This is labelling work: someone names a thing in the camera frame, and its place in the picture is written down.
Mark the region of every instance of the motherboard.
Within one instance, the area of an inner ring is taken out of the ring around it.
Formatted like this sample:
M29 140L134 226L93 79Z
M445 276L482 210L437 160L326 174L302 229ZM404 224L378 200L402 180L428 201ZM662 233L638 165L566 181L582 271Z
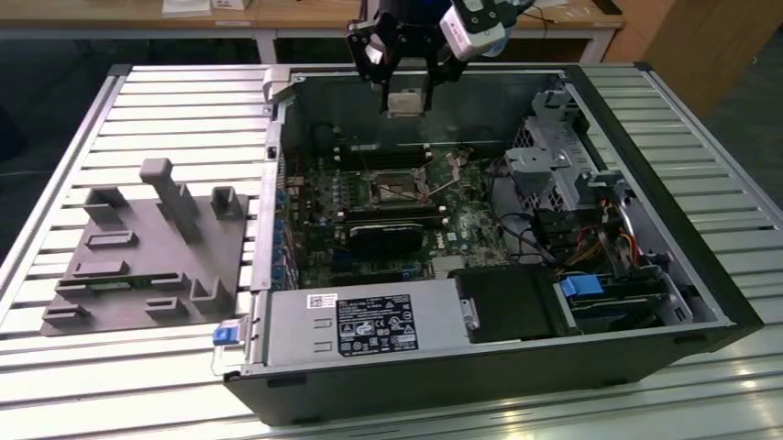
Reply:
M300 288L442 279L508 264L486 204L492 155L506 147L341 142L330 156L289 160Z

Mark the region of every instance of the white paper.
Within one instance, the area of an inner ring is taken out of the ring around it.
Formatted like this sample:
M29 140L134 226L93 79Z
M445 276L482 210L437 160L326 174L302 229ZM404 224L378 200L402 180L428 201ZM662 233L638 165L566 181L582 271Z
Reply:
M562 6L568 4L569 0L536 0L533 3L534 6L544 8L552 6Z
M209 0L162 0L162 17L204 17L212 14Z

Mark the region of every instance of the warning label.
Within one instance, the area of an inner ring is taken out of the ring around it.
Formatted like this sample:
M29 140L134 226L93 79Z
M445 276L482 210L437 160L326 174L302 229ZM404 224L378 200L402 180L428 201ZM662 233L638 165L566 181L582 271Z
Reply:
M340 355L418 349L409 295L338 300L336 306Z

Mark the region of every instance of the blue latch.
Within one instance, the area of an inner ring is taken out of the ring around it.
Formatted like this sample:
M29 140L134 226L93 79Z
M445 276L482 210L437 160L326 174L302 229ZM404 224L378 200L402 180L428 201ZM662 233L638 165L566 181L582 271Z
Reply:
M212 333L214 346L232 346L240 343L240 326L217 327Z
M572 275L560 281L560 289L566 297L573 295L600 295L602 286L594 275Z

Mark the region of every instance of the robotic arm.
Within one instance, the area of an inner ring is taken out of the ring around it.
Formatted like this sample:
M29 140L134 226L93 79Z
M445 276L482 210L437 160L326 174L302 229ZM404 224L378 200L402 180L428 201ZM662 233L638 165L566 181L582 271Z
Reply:
M434 87L458 80L469 59L505 39L505 29L532 3L361 0L360 18L348 23L346 44L358 75L380 85L380 112L389 110L389 82L402 58L420 58L426 64L421 113L432 108Z

